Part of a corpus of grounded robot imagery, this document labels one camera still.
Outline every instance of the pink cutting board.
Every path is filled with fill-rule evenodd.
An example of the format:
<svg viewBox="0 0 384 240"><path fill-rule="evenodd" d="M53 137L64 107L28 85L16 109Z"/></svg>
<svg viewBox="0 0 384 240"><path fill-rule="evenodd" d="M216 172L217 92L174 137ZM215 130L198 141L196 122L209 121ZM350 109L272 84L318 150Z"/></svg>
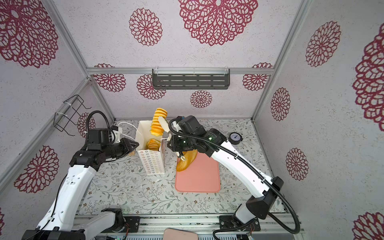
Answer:
<svg viewBox="0 0 384 240"><path fill-rule="evenodd" d="M175 188L178 192L219 192L220 173L218 162L204 153L181 172L176 171Z"/></svg>

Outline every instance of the yellow spiral snack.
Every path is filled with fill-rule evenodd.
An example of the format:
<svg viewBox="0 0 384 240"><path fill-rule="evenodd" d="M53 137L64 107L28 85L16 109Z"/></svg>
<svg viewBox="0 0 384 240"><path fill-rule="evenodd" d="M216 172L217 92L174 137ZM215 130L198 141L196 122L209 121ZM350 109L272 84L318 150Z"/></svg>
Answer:
<svg viewBox="0 0 384 240"><path fill-rule="evenodd" d="M147 148L152 151L158 151L160 148L160 142L154 138L151 138L147 142Z"/></svg>
<svg viewBox="0 0 384 240"><path fill-rule="evenodd" d="M162 108L157 108L155 114L153 115L152 124L151 124L151 134L159 137L163 135L164 129L161 127L159 123L159 117L167 118L167 111Z"/></svg>
<svg viewBox="0 0 384 240"><path fill-rule="evenodd" d="M185 161L180 160L177 163L176 171L178 171L178 172L181 172L181 171L184 171L185 169L187 169L187 167L195 160L195 158L197 156L197 150L195 149L192 151L183 152L183 154L185 157Z"/></svg>

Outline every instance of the white paper bag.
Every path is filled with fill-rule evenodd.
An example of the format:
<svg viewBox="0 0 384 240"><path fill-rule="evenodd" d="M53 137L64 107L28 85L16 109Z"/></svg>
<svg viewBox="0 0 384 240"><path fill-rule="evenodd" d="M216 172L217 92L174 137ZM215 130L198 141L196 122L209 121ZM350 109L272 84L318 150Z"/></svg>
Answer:
<svg viewBox="0 0 384 240"><path fill-rule="evenodd" d="M135 141L139 143L136 151L139 153L143 168L146 170L147 175L165 174L164 170L164 157L166 150L166 139L161 140L162 136L156 137L151 134L152 121L139 121L138 131L136 132ZM160 151L145 150L147 142L154 138L160 143Z"/></svg>

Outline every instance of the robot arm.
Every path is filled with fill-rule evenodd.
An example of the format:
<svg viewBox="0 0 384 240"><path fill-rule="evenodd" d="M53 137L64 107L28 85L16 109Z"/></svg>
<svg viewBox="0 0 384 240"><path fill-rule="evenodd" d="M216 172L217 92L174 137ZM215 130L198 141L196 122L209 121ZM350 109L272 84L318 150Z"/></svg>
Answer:
<svg viewBox="0 0 384 240"><path fill-rule="evenodd" d="M282 197L279 191L284 182L279 177L271 178L255 168L223 134L216 129L205 131L194 116L172 119L168 127L174 133L168 143L168 148L173 152L182 156L183 151L197 149L207 154L229 169L250 191L252 197L232 216L235 225L245 224L255 217L265 219L268 214L271 215L269 210L277 196ZM298 232L297 228L300 230L300 225L293 232Z"/></svg>
<svg viewBox="0 0 384 240"><path fill-rule="evenodd" d="M106 159L119 159L132 152L139 144L127 138L120 139L120 129L113 130L114 143L109 141L110 129L90 129L85 150L72 157L57 198L35 230L25 231L22 240L79 239L91 240L107 228L124 228L121 209L104 209L88 222L73 228L73 221L82 197L92 178Z"/></svg>

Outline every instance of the table surface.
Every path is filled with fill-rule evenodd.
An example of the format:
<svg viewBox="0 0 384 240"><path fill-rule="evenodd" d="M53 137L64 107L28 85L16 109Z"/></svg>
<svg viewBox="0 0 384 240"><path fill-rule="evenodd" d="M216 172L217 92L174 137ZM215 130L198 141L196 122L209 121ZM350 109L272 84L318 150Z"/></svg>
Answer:
<svg viewBox="0 0 384 240"><path fill-rule="evenodd" d="M126 121L138 126L138 120ZM238 132L243 141L235 148L255 167L271 174L250 119L199 120L206 130L216 128L228 137ZM121 124L123 133L135 138L136 130ZM218 193L181 193L175 190L176 154L166 150L165 174L147 176L141 160L133 156L102 164L93 178L78 215L99 214L104 208L121 208L123 214L206 214L233 213L251 194L223 165L219 165ZM285 212L277 199L271 212Z"/></svg>

